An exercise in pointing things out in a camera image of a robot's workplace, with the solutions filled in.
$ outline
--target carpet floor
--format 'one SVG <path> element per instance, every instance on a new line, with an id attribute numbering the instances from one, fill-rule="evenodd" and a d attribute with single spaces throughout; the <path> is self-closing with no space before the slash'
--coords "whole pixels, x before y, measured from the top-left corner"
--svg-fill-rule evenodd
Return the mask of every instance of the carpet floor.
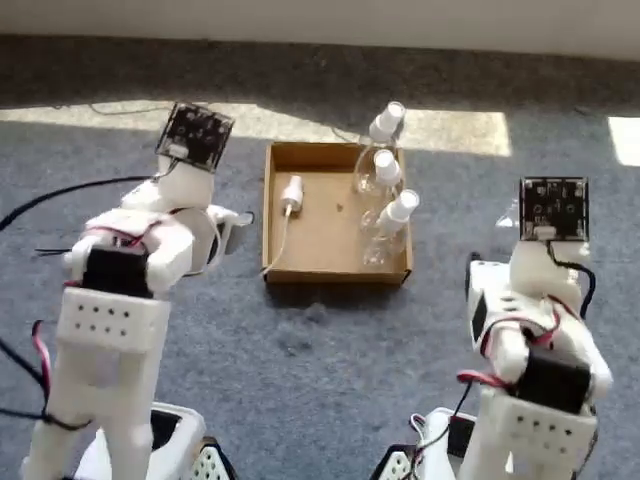
<path id="1" fill-rule="evenodd" d="M 412 412 L 453 407 L 456 371 L 482 367 L 465 320 L 464 260 L 471 250 L 508 258 L 516 233 L 495 225 L 518 178 L 588 176 L 599 280 L 588 321 L 615 386 L 583 478 L 634 478 L 640 128 L 629 122 L 640 116 L 639 85 L 638 64 L 555 57 L 0 37 L 0 213 L 71 183 L 153 173 L 167 106 L 190 100 L 237 120 L 214 202 L 261 220 L 270 141 L 353 140 L 388 100 L 404 102 L 401 143 L 423 200 L 406 285 L 267 290 L 258 221 L 219 269 L 171 292 L 157 390 L 204 416 L 241 478 L 365 480 L 388 445 L 415 441 Z M 33 249 L 72 245 L 127 188 L 59 198 L 3 232 L 2 338 L 33 358 L 30 325 L 44 319 L 52 343 L 64 272 Z M 0 372 L 2 406 L 41 407 L 27 376 L 6 359 Z M 477 391 L 464 410 L 476 408 Z M 31 430 L 0 418 L 1 478 L 18 477 Z"/>

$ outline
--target white robot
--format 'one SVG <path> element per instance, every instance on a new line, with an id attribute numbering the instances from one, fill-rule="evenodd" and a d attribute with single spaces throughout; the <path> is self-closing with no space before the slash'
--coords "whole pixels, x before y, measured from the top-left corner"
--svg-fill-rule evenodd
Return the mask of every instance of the white robot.
<path id="1" fill-rule="evenodd" d="M 571 480 L 597 439 L 594 402 L 613 379 L 584 314 L 595 278 L 584 178 L 526 178 L 520 237 L 508 264 L 472 254 L 466 293 L 474 350 L 492 372 L 463 371 L 455 411 L 412 417 L 417 446 L 394 446 L 372 479 Z M 590 275 L 583 300 L 577 271 Z M 459 412 L 483 384 L 477 418 Z"/>
<path id="2" fill-rule="evenodd" d="M 234 227 L 253 221 L 209 204 L 232 126 L 228 117 L 176 104 L 156 149 L 158 175 L 125 195 L 119 208 L 89 220 L 66 254 L 71 279 L 57 358 L 23 480 L 63 478 L 76 433 L 89 423 L 99 430 L 75 478 L 178 480 L 195 468 L 202 417 L 153 399 L 167 292 L 185 275 L 215 266 L 228 253 Z M 203 451 L 203 478 L 205 458 L 207 468 L 223 473 L 218 479 L 233 477 L 215 442 Z"/>

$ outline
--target white bottle cap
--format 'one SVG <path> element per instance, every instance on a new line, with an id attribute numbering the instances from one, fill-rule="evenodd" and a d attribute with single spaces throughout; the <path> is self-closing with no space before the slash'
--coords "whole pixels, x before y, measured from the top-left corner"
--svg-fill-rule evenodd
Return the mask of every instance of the white bottle cap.
<path id="1" fill-rule="evenodd" d="M 405 111 L 404 105 L 400 102 L 389 102 L 387 108 L 380 114 L 380 126 L 385 130 L 393 130 L 395 132 L 404 118 Z"/>
<path id="2" fill-rule="evenodd" d="M 384 112 L 369 125 L 369 136 L 376 143 L 389 143 L 404 118 L 406 109 L 400 102 L 389 102 Z"/>
<path id="3" fill-rule="evenodd" d="M 376 226 L 387 233 L 395 233 L 409 223 L 409 218 L 418 205 L 420 196 L 413 190 L 403 190 L 398 198 L 382 210 Z"/>
<path id="4" fill-rule="evenodd" d="M 389 216 L 397 222 L 407 222 L 418 205 L 418 194 L 413 190 L 403 190 L 398 198 L 389 204 Z"/>
<path id="5" fill-rule="evenodd" d="M 394 187 L 402 178 L 400 164 L 389 150 L 378 150 L 373 156 L 376 166 L 376 182 L 387 187 Z"/>

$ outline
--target white wall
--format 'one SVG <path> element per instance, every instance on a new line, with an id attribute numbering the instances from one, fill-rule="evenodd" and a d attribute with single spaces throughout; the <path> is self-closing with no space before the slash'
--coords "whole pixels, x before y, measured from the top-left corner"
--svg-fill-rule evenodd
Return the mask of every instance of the white wall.
<path id="1" fill-rule="evenodd" d="M 640 60 L 640 0 L 0 0 L 0 32 Z"/>

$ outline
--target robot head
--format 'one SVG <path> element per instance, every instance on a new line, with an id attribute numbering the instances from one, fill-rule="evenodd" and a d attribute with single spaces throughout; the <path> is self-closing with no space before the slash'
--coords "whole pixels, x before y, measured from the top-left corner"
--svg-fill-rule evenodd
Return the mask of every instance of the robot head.
<path id="1" fill-rule="evenodd" d="M 163 197 L 184 207 L 210 203 L 213 176 L 233 123 L 232 118 L 198 105 L 173 106 L 156 147 Z"/>
<path id="2" fill-rule="evenodd" d="M 520 181 L 520 240 L 589 241 L 589 183 L 582 177 Z"/>

